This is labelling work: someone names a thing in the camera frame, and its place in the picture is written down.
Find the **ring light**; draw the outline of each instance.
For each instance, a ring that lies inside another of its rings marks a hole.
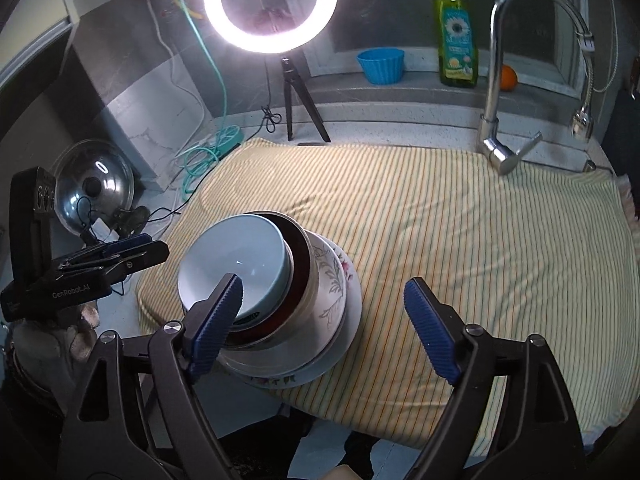
[[[237,28],[226,15],[222,0],[204,0],[204,7],[213,28],[229,43],[250,52],[278,54],[315,38],[329,23],[337,1],[316,0],[314,10],[299,27],[269,36],[249,34]]]

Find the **faucet spout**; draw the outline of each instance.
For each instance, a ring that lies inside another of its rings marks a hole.
[[[491,13],[491,40],[489,52],[489,72],[484,113],[480,115],[478,125],[478,148],[491,162],[500,174],[507,174],[514,170],[522,157],[542,140],[542,134],[537,134],[519,152],[512,152],[497,139],[498,132],[498,97],[500,96],[500,75],[502,73],[502,26],[504,15],[511,0],[496,0]],[[587,81],[583,91],[582,105],[572,117],[570,130],[572,134],[582,140],[589,140],[593,130],[591,118],[591,97],[593,94],[593,36],[584,18],[569,0],[552,0],[562,7],[574,22],[578,44],[586,64]]]

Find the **brown bowl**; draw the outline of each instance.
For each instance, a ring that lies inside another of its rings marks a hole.
[[[293,256],[293,276],[286,296],[276,310],[258,325],[230,332],[225,347],[249,348],[260,344],[268,348],[299,328],[313,310],[318,295],[318,267],[305,230],[293,218],[275,211],[250,214],[271,220],[282,233]]]

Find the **tripod leg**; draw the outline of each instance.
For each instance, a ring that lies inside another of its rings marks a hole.
[[[284,109],[287,116],[287,140],[293,140],[293,124],[291,118],[291,82],[284,81]]]
[[[329,134],[326,132],[326,128],[324,127],[324,123],[322,122],[320,112],[318,112],[316,104],[314,103],[309,90],[306,89],[305,82],[302,81],[302,78],[298,74],[296,74],[293,77],[291,84],[293,85],[293,88],[296,89],[296,93],[298,94],[298,97],[300,97],[302,104],[305,105],[306,111],[308,112],[311,120],[314,122],[316,128],[318,129],[322,140],[324,140],[324,142],[331,142]]]

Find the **window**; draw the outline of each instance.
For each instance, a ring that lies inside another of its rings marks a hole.
[[[286,0],[296,20],[316,0]],[[325,30],[303,47],[312,75],[359,72],[366,48],[405,50],[407,70],[437,72],[433,0],[338,0]],[[571,0],[587,20],[586,0]],[[480,75],[488,68],[489,22],[494,0],[471,0]],[[505,62],[524,84],[578,97],[584,81],[573,23],[549,0],[514,0],[506,15]]]

